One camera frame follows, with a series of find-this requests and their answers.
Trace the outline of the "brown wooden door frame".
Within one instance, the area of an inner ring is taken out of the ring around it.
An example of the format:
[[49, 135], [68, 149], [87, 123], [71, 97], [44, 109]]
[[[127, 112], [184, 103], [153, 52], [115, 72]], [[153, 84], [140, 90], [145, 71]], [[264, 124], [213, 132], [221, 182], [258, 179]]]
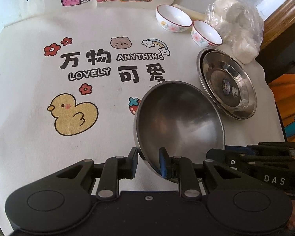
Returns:
[[285, 0], [264, 22], [264, 36], [260, 51], [295, 23], [295, 0]]

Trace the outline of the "red-rimmed white bowl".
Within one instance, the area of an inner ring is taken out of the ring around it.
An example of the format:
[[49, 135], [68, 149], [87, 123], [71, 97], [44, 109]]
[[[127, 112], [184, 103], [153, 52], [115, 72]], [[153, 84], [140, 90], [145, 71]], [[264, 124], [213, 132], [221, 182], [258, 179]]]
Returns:
[[191, 18], [184, 11], [167, 4], [157, 6], [156, 20], [160, 27], [169, 32], [183, 32], [192, 25]]
[[193, 41], [201, 48], [220, 46], [223, 43], [218, 31], [201, 20], [194, 20], [192, 23], [191, 37]]

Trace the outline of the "white printed table cloth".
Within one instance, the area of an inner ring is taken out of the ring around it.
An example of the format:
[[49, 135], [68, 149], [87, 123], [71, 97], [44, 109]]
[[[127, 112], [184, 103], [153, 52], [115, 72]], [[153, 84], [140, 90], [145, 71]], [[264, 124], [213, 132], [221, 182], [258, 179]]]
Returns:
[[[197, 72], [200, 47], [189, 31], [173, 33], [159, 26], [155, 10], [69, 8], [63, 13], [15, 23], [0, 34], [0, 227], [13, 229], [5, 202], [16, 189], [90, 158], [104, 162], [126, 155], [134, 146], [130, 98], [142, 98], [157, 81], [147, 71], [150, 60], [121, 61], [113, 37], [128, 37], [126, 53], [160, 55], [165, 80], [201, 87]], [[97, 122], [74, 136], [59, 134], [47, 110], [53, 98], [71, 94], [78, 103], [99, 110]]]

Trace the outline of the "orange painted picture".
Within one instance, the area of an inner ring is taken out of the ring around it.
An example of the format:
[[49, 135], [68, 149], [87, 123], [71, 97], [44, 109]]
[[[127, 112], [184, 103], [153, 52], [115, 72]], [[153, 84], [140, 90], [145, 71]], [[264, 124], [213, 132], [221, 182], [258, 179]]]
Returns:
[[287, 141], [295, 142], [295, 74], [284, 74], [269, 83]]

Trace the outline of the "plastic bag of white rolls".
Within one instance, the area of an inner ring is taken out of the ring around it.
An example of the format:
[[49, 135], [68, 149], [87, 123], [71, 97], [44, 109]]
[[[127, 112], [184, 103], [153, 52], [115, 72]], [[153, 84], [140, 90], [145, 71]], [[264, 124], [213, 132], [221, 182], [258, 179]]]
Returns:
[[249, 64], [259, 55], [264, 21], [249, 1], [215, 0], [206, 10], [205, 21], [218, 31], [241, 63]]

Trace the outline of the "steel mixing bowl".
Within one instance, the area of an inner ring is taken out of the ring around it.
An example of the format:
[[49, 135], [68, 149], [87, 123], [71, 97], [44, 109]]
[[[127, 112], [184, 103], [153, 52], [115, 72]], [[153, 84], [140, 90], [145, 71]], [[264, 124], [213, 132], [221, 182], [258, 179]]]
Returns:
[[225, 130], [217, 108], [200, 89], [172, 80], [155, 85], [141, 99], [134, 140], [145, 164], [161, 176], [160, 148], [201, 164], [210, 149], [225, 148]]

